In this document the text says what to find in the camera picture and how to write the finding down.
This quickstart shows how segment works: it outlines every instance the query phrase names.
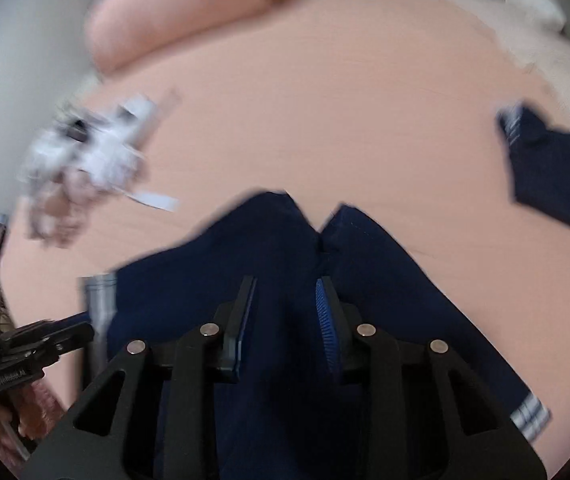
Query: white wall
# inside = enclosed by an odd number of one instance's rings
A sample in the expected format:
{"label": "white wall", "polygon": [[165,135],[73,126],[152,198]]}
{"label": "white wall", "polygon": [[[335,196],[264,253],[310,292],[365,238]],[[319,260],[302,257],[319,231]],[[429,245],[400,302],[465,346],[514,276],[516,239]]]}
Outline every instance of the white wall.
{"label": "white wall", "polygon": [[83,22],[92,0],[0,0],[0,212],[34,133],[91,73]]}

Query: black clamp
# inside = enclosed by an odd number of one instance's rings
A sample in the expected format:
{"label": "black clamp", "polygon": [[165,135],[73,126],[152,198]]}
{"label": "black clamp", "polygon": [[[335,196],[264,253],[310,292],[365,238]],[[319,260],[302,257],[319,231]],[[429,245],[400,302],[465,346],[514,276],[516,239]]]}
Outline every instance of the black clamp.
{"label": "black clamp", "polygon": [[[325,351],[340,383],[367,393],[357,478],[545,480],[543,463],[487,386],[442,340],[396,340],[317,283]],[[326,311],[329,319],[323,319]]]}
{"label": "black clamp", "polygon": [[[235,301],[178,341],[131,341],[86,388],[37,447],[22,480],[149,479],[163,435],[163,478],[216,480],[214,383],[236,383],[251,340],[256,279]],[[159,421],[169,381],[165,427]]]}
{"label": "black clamp", "polygon": [[43,368],[82,348],[94,337],[83,314],[63,321],[39,321],[0,337],[0,393],[44,377]]}

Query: metal screw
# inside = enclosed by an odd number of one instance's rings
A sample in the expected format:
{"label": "metal screw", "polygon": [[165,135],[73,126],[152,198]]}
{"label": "metal screw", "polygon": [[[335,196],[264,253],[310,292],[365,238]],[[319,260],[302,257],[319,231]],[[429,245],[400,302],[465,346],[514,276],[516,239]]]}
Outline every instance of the metal screw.
{"label": "metal screw", "polygon": [[363,323],[356,327],[356,332],[361,334],[363,337],[370,337],[376,333],[376,327],[369,323]]}
{"label": "metal screw", "polygon": [[145,349],[145,343],[140,339],[134,339],[134,341],[130,341],[127,343],[127,351],[132,354],[140,354]]}
{"label": "metal screw", "polygon": [[430,343],[430,348],[432,352],[436,352],[437,354],[444,354],[447,350],[449,350],[449,346],[441,339],[434,339]]}
{"label": "metal screw", "polygon": [[205,323],[201,326],[201,334],[204,336],[217,335],[219,333],[219,325],[216,323]]}

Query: pink bedsheet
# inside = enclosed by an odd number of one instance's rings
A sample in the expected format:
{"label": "pink bedsheet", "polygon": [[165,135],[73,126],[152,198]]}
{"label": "pink bedsheet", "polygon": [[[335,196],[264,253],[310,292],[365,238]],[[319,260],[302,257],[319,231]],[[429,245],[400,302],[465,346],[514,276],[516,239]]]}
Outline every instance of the pink bedsheet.
{"label": "pink bedsheet", "polygon": [[[570,228],[510,200],[498,106],[523,97],[559,123],[547,85],[444,0],[301,0],[201,36],[107,82],[101,108],[143,92],[180,104],[145,154],[140,187],[92,212],[69,249],[27,240],[14,216],[0,278],[16,321],[82,309],[76,280],[193,236],[257,187],[285,189],[316,226],[357,205],[409,251],[552,410],[535,448],[552,476],[570,457]],[[48,370],[63,402],[73,356]]]}

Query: pink pillow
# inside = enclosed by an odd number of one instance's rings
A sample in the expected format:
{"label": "pink pillow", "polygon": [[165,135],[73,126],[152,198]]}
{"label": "pink pillow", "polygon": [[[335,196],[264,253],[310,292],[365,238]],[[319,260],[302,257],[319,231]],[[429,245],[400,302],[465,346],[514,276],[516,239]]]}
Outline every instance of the pink pillow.
{"label": "pink pillow", "polygon": [[103,0],[86,23],[88,47],[108,74],[157,48],[266,10],[283,0]]}

